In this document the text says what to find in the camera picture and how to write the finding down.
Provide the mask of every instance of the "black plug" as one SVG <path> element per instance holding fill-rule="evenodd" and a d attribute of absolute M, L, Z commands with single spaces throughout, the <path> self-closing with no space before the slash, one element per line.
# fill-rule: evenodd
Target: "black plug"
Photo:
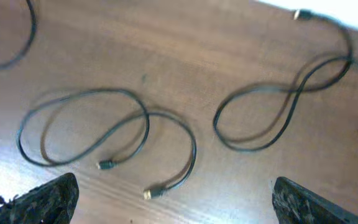
<path fill-rule="evenodd" d="M 310 10 L 298 9 L 293 14 L 294 20 L 308 21 L 313 17 L 313 13 Z"/>
<path fill-rule="evenodd" d="M 145 200 L 150 200 L 156 197 L 160 197 L 164 194 L 165 187 L 152 187 L 151 189 L 147 189 L 143 191 L 143 197 Z"/>
<path fill-rule="evenodd" d="M 117 164 L 115 162 L 113 162 L 112 160 L 105 160 L 105 161 L 100 161 L 97 166 L 98 169 L 104 170 L 104 169 L 112 169 L 116 166 Z"/>

